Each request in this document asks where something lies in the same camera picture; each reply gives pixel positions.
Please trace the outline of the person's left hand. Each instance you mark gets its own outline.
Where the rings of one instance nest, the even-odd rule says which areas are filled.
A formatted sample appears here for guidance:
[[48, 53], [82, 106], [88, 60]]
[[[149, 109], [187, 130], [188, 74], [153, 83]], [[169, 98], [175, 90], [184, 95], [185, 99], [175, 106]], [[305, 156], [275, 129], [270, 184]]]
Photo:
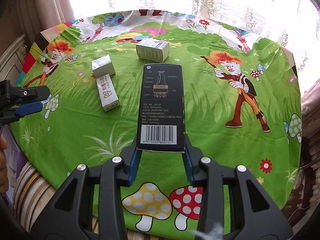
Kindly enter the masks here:
[[0, 191], [6, 193], [9, 189], [7, 159], [4, 151], [7, 149], [7, 142], [3, 135], [0, 139]]

